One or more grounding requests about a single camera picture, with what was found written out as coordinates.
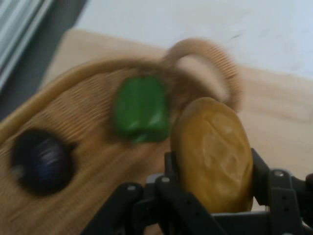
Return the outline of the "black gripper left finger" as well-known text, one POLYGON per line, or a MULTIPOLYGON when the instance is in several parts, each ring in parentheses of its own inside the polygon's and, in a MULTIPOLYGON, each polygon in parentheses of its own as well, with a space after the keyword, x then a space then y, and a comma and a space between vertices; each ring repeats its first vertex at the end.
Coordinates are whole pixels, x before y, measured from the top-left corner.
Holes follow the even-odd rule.
POLYGON ((164 155, 164 174, 141 186, 118 186, 81 232, 83 235, 142 235, 158 224, 165 235, 224 235, 226 231, 178 181, 173 152, 164 155))

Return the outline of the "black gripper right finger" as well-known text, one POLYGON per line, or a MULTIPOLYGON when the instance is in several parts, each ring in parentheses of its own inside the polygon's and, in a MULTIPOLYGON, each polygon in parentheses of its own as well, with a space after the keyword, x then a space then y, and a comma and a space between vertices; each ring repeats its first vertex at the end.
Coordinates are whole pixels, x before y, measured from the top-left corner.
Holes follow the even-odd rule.
POLYGON ((272 235, 311 235, 313 233, 313 192, 306 182, 289 171, 269 168, 254 148, 253 195, 266 206, 272 235))

